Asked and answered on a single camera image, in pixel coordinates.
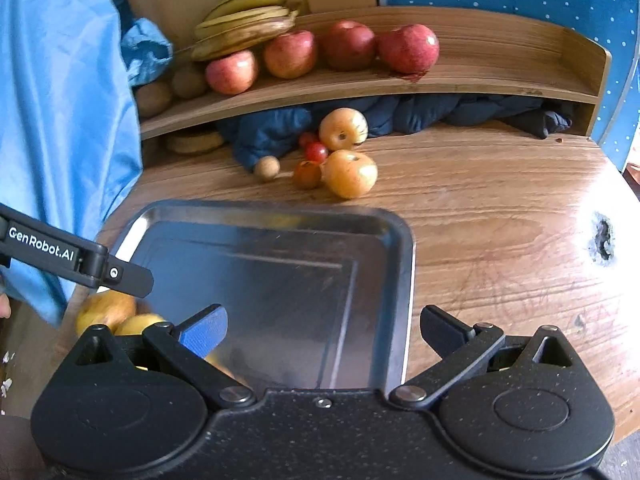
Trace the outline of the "yellow lemon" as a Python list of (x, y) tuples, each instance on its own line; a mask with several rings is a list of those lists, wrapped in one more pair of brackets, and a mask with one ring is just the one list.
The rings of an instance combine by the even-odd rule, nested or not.
[(141, 335), (143, 331), (156, 323), (164, 322), (164, 319), (155, 313), (143, 313), (127, 318), (122, 322), (116, 330), (116, 336), (136, 336)]

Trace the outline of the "yellow pear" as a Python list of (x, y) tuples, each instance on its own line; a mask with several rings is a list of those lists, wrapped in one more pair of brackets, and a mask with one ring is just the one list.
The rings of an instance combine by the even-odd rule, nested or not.
[(136, 312), (136, 300), (133, 296), (111, 289), (107, 289), (106, 292), (97, 292), (87, 297), (80, 307), (76, 316), (76, 335), (81, 336), (88, 327), (93, 325), (105, 325), (114, 333)]

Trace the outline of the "small brown round fruit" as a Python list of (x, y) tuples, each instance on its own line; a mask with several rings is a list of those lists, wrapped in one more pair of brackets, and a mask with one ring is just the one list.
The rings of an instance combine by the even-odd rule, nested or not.
[(277, 157), (265, 156), (256, 162), (253, 174), (262, 182), (270, 182), (280, 174), (280, 170), (281, 165)]

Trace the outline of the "yellow apple front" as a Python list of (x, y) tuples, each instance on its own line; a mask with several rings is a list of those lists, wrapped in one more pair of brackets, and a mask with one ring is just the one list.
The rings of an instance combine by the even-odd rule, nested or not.
[(338, 197), (352, 200), (368, 194), (378, 180), (378, 166), (363, 153), (337, 150), (323, 164), (323, 182)]

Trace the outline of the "yellow apple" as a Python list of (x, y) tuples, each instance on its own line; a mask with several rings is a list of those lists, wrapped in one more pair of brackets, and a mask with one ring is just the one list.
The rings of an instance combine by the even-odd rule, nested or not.
[(338, 197), (352, 200), (368, 194), (378, 180), (378, 166), (363, 153), (337, 150), (323, 164), (323, 182)]
[(320, 141), (330, 150), (351, 150), (363, 143), (369, 127), (364, 115), (354, 108), (341, 107), (327, 114), (320, 122)]

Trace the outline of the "orange cherry tomato front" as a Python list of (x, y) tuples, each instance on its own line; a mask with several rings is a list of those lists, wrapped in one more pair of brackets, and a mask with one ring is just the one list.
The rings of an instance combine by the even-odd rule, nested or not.
[(296, 188), (312, 190), (318, 188), (322, 180), (322, 169), (318, 162), (303, 160), (293, 171), (292, 181)]

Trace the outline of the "red cherry tomato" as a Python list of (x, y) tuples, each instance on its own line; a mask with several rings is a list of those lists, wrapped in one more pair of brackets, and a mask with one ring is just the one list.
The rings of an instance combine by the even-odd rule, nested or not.
[(306, 148), (306, 146), (308, 144), (314, 143), (314, 142), (318, 142), (319, 141), (319, 137), (313, 133), (313, 132), (304, 132), (299, 138), (298, 138), (298, 145), (299, 148), (301, 150), (303, 150), (304, 148)]
[(305, 158), (310, 162), (322, 164), (328, 158), (330, 152), (328, 148), (319, 141), (309, 142), (304, 147)]

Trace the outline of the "red cherry tomato back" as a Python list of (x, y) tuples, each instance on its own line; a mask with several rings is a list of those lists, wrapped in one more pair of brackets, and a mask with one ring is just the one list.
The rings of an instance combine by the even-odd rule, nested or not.
[(314, 142), (318, 142), (319, 141), (319, 137), (313, 133), (313, 132), (304, 132), (299, 138), (298, 138), (298, 145), (299, 148), (301, 150), (303, 150), (304, 148), (306, 148), (306, 146), (308, 144), (314, 143)]

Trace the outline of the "steel tray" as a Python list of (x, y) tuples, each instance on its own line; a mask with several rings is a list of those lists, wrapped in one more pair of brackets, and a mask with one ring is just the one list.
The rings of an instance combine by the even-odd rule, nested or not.
[(215, 358), (256, 391), (390, 391), (405, 380), (416, 250), (393, 212), (160, 200), (114, 248), (152, 272), (144, 303), (165, 320), (227, 310)]

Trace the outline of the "brown kiwi front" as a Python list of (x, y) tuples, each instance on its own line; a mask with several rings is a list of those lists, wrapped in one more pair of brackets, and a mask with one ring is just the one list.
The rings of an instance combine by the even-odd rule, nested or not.
[(142, 119), (151, 118), (167, 110), (174, 95), (171, 86), (166, 81), (153, 81), (137, 88), (134, 92), (139, 116)]

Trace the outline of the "brown kiwi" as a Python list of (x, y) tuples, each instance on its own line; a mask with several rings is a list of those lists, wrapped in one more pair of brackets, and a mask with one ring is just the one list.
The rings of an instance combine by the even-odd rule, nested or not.
[(142, 119), (151, 118), (167, 110), (174, 95), (171, 86), (166, 81), (153, 81), (137, 88), (134, 92), (139, 116)]
[(174, 70), (171, 78), (174, 95), (182, 100), (192, 100), (202, 96), (208, 89), (204, 70), (195, 64), (183, 64)]

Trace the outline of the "brown kiwi back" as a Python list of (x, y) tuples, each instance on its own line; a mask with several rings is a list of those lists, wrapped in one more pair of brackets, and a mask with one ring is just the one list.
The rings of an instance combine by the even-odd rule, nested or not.
[(202, 96), (208, 89), (204, 70), (195, 64), (183, 64), (174, 70), (171, 78), (174, 95), (182, 100), (192, 100)]

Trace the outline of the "yellow apple back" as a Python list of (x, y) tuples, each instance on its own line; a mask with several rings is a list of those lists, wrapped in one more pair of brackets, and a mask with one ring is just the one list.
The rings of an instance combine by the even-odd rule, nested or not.
[(327, 114), (320, 122), (320, 141), (330, 150), (351, 150), (363, 143), (369, 127), (364, 115), (354, 108), (341, 107)]

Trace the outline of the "wooden curved shelf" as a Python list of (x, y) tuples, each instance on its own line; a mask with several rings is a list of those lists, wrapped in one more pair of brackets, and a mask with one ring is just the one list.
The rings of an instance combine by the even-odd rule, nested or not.
[(577, 106), (574, 132), (589, 136), (597, 122), (612, 55), (573, 29), (515, 14), (440, 6), (315, 13), (298, 18), (296, 25), (323, 34), (346, 18), (378, 34), (423, 24), (439, 40), (439, 59), (423, 76), (394, 74), (381, 62), (359, 72), (318, 66), (293, 80), (261, 73), (252, 88), (238, 96), (209, 91), (142, 120), (142, 139), (258, 110), (410, 93), (502, 94), (566, 101)]

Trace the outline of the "banana bunch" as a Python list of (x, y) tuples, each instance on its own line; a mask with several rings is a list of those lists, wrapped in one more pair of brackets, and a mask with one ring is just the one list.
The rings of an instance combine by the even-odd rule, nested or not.
[(288, 0), (220, 0), (194, 27), (194, 62), (211, 61), (262, 44), (295, 25), (298, 6)]

